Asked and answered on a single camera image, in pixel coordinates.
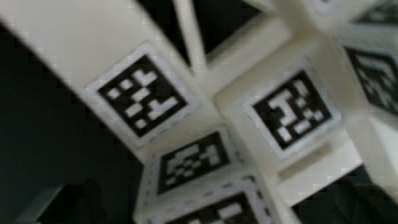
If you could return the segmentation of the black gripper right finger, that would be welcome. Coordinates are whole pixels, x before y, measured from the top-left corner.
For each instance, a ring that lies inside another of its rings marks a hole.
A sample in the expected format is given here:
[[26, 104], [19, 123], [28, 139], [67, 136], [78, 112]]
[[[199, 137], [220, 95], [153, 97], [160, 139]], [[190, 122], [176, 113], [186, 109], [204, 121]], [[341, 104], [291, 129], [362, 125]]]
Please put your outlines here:
[[339, 184], [330, 224], [398, 224], [398, 203], [375, 184]]

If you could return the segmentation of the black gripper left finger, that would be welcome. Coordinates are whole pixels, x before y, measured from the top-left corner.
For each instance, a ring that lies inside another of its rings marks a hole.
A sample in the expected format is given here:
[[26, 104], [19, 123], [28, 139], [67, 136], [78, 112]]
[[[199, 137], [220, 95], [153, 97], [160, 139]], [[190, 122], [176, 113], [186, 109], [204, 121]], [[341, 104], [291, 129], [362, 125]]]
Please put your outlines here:
[[23, 209], [14, 224], [106, 224], [99, 183], [48, 186]]

